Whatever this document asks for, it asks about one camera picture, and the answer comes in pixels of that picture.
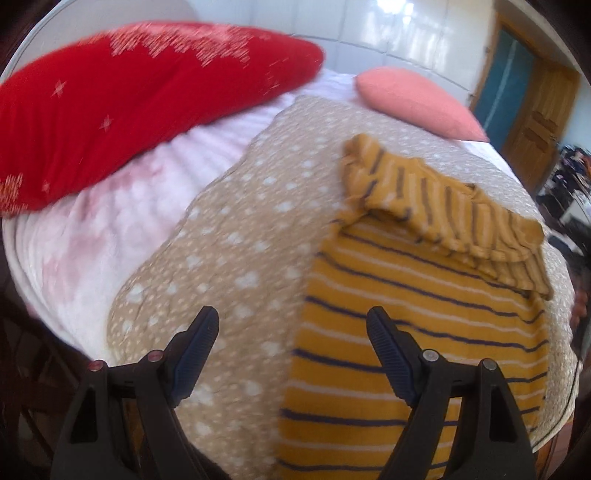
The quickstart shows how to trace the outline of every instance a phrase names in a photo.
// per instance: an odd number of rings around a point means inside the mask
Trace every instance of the metal screw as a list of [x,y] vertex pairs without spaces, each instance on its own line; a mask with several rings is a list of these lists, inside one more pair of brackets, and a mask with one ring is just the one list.
[[487,370],[490,370],[491,372],[493,370],[496,370],[496,362],[493,359],[485,358],[482,361],[482,365],[484,365],[484,368],[486,368]]
[[162,350],[152,350],[148,353],[148,362],[160,362],[164,352]]
[[88,370],[91,372],[98,372],[105,366],[105,362],[102,360],[95,360],[94,362],[90,362],[88,365]]
[[436,362],[439,360],[439,353],[437,353],[435,350],[425,350],[423,352],[423,358],[427,362]]

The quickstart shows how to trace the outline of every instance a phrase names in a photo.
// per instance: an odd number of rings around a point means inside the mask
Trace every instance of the headboard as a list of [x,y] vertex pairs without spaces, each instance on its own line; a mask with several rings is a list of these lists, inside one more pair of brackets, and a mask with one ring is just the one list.
[[42,55],[93,33],[142,20],[197,20],[185,0],[62,0],[25,37],[0,82]]

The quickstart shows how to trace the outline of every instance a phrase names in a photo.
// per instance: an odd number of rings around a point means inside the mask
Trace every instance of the blue curtain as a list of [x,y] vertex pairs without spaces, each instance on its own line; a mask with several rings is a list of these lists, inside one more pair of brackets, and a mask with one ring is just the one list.
[[506,30],[499,33],[491,70],[474,110],[491,144],[501,150],[523,103],[535,56]]

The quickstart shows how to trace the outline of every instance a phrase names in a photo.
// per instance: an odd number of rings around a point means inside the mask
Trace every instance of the bedsheet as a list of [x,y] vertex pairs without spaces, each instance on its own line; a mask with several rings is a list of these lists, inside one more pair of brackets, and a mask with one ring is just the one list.
[[[363,105],[353,77],[324,70],[272,102],[194,127],[77,195],[4,219],[4,247],[19,294],[59,338],[115,365],[106,342],[111,304],[170,236],[191,201],[298,95]],[[518,181],[489,144],[459,144]]]

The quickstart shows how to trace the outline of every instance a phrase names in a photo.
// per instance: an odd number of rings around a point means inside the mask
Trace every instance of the pink pillow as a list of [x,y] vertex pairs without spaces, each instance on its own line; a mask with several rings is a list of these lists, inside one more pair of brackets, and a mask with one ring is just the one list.
[[416,72],[378,67],[357,75],[355,83],[363,100],[375,110],[443,138],[489,141],[470,110]]

